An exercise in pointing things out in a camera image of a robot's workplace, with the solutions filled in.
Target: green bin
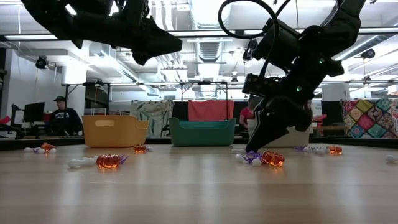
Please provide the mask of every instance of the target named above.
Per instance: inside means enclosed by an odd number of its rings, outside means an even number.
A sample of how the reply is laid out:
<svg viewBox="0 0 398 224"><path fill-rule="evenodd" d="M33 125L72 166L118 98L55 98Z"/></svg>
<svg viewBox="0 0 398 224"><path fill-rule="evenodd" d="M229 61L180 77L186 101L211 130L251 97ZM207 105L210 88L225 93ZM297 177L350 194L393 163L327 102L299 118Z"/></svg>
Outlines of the green bin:
<svg viewBox="0 0 398 224"><path fill-rule="evenodd" d="M169 118L174 146L230 146L234 142L236 118L226 121L180 121Z"/></svg>

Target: black cap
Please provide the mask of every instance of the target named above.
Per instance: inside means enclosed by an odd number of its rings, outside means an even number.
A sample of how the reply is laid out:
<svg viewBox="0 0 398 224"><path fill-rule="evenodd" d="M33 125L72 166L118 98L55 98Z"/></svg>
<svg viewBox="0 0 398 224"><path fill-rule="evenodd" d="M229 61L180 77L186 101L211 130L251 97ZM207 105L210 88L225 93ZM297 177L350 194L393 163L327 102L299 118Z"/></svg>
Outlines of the black cap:
<svg viewBox="0 0 398 224"><path fill-rule="evenodd" d="M55 99L54 101L55 101L55 102L65 101L65 97L63 97L63 96L57 96L56 99Z"/></svg>

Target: yellow bin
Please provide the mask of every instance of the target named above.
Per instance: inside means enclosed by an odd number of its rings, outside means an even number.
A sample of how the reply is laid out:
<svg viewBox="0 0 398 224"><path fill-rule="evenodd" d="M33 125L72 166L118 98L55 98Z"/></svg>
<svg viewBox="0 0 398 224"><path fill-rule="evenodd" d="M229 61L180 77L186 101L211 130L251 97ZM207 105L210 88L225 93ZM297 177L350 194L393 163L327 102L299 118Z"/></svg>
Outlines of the yellow bin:
<svg viewBox="0 0 398 224"><path fill-rule="evenodd" d="M85 142L88 147L133 147L145 143L149 121L135 116L83 116Z"/></svg>

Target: computer monitor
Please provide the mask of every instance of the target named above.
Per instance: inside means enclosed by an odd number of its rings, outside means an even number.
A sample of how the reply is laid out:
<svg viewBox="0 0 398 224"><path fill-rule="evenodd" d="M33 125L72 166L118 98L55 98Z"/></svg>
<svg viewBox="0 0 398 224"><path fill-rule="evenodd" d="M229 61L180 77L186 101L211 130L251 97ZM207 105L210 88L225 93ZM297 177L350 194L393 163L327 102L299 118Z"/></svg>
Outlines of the computer monitor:
<svg viewBox="0 0 398 224"><path fill-rule="evenodd" d="M24 122L31 123L31 122L43 121L43 117L44 117L44 102L25 105Z"/></svg>

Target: wooden tabletop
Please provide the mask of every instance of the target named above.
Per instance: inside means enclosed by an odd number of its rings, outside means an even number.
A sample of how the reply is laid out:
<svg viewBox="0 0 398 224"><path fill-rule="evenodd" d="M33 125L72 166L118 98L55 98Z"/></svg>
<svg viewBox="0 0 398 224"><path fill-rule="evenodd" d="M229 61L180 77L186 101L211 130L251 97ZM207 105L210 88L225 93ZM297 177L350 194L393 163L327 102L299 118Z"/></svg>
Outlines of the wooden tabletop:
<svg viewBox="0 0 398 224"><path fill-rule="evenodd" d="M238 164L230 149L0 152L0 223L398 223L398 166L385 163L398 152L346 146L342 156L320 157L275 149L286 163L273 169ZM119 170L67 167L108 151L131 157Z"/></svg>

